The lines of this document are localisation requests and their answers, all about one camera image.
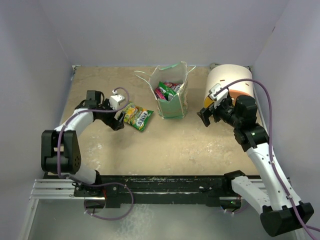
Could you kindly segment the yellow green Fox's candy bag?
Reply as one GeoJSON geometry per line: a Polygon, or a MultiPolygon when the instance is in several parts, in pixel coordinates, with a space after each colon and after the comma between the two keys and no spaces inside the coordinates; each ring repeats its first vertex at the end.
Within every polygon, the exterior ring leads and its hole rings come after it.
{"type": "Polygon", "coordinates": [[[147,126],[147,123],[154,113],[152,110],[148,110],[141,106],[130,102],[124,109],[124,122],[134,127],[140,132],[143,132],[147,126]]]}

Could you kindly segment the white round drawer box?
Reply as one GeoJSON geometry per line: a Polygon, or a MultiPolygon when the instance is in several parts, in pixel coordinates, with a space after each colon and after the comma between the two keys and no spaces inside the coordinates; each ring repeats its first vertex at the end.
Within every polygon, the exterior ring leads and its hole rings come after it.
{"type": "MultiPolygon", "coordinates": [[[[240,79],[252,79],[252,73],[249,67],[244,67],[236,64],[221,64],[220,66],[215,67],[210,70],[205,86],[205,98],[204,98],[204,107],[207,108],[210,104],[213,103],[209,99],[209,90],[217,83],[221,84],[223,87],[227,84],[230,84],[236,80],[240,79]]],[[[254,97],[254,88],[251,81],[242,81],[235,83],[229,88],[229,94],[232,98],[233,105],[236,102],[237,97],[240,95],[247,95],[254,97]]]]}

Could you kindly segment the green paper bag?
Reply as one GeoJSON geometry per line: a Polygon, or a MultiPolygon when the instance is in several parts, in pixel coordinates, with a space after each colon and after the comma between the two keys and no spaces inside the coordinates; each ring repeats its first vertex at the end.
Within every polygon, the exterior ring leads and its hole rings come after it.
{"type": "Polygon", "coordinates": [[[188,111],[188,75],[196,68],[181,61],[169,66],[157,66],[152,74],[136,70],[134,75],[147,83],[156,102],[158,114],[163,119],[182,119],[188,111]],[[172,84],[173,96],[161,92],[161,85],[172,84]]]}

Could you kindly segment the purple Fox's candy bag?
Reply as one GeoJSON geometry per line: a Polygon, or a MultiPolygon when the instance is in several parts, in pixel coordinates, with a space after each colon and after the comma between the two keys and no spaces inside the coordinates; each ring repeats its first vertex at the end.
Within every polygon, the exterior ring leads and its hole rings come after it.
{"type": "Polygon", "coordinates": [[[158,87],[154,90],[155,96],[161,100],[167,100],[168,102],[178,94],[182,85],[172,82],[159,82],[158,87]]]}

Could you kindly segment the green snack packet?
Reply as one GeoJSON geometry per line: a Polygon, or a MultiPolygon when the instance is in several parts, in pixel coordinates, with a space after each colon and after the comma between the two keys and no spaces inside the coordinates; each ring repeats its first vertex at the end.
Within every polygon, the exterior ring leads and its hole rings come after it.
{"type": "Polygon", "coordinates": [[[171,82],[159,82],[158,83],[158,88],[160,92],[163,94],[165,99],[169,102],[171,101],[175,95],[177,94],[176,91],[173,89],[173,84],[171,82]]]}

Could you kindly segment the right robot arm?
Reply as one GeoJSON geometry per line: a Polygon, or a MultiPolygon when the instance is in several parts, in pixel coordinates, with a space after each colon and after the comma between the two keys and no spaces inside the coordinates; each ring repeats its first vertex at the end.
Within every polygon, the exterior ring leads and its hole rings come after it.
{"type": "Polygon", "coordinates": [[[257,123],[258,107],[253,97],[240,95],[235,102],[227,96],[215,106],[202,108],[197,115],[203,124],[210,117],[232,126],[235,140],[255,165],[266,191],[260,190],[240,171],[226,173],[222,190],[228,196],[236,193],[257,211],[267,234],[275,237],[305,227],[314,214],[310,203],[302,202],[293,190],[275,157],[265,128],[257,123]]]}

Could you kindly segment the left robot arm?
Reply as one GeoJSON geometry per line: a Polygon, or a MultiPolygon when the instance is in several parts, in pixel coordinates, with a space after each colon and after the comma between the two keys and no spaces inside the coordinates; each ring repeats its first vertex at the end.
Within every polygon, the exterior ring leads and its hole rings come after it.
{"type": "Polygon", "coordinates": [[[101,91],[87,91],[86,98],[75,107],[64,123],[41,134],[42,170],[85,185],[85,190],[91,196],[101,194],[103,183],[100,173],[82,163],[78,137],[96,120],[113,131],[123,129],[123,109],[129,101],[130,96],[118,93],[117,88],[109,98],[101,91]]]}

